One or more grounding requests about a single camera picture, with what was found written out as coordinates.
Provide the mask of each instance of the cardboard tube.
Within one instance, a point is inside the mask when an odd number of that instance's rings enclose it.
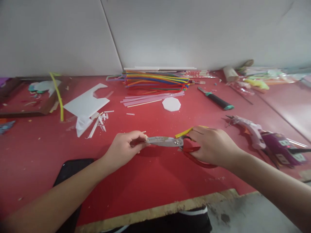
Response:
[[[238,74],[232,66],[226,66],[225,68],[223,68],[223,71],[225,73],[227,82],[235,82],[239,79]]]

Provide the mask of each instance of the red handle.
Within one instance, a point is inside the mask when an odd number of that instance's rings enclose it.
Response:
[[[190,159],[192,162],[194,162],[195,164],[204,167],[204,168],[216,168],[218,166],[213,165],[213,164],[209,164],[209,163],[202,163],[199,160],[197,160],[195,157],[193,157],[189,152],[194,152],[199,150],[200,147],[190,147],[190,148],[184,148],[183,152],[184,154],[188,157],[188,159]]]

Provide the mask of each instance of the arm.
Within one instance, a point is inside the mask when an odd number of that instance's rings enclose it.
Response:
[[[106,176],[148,146],[140,131],[117,134],[107,153],[5,219],[8,232],[56,232]]]
[[[223,131],[194,127],[197,159],[226,168],[257,189],[301,231],[311,232],[311,187],[241,150]]]

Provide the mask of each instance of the smartphone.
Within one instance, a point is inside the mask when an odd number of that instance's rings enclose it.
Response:
[[[86,168],[92,162],[94,162],[94,159],[77,159],[77,160],[66,161],[62,165],[62,168],[56,178],[56,181],[53,187],[67,180],[68,178],[78,173],[82,169]],[[76,211],[64,222],[64,224],[58,229],[57,233],[74,233],[75,232],[75,227],[77,225],[81,206],[82,205],[80,205],[76,209]]]

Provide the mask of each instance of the white wall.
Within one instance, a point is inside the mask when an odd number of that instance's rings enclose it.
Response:
[[[310,0],[102,0],[124,67],[311,65]]]
[[[0,0],[0,77],[121,71],[100,0]]]

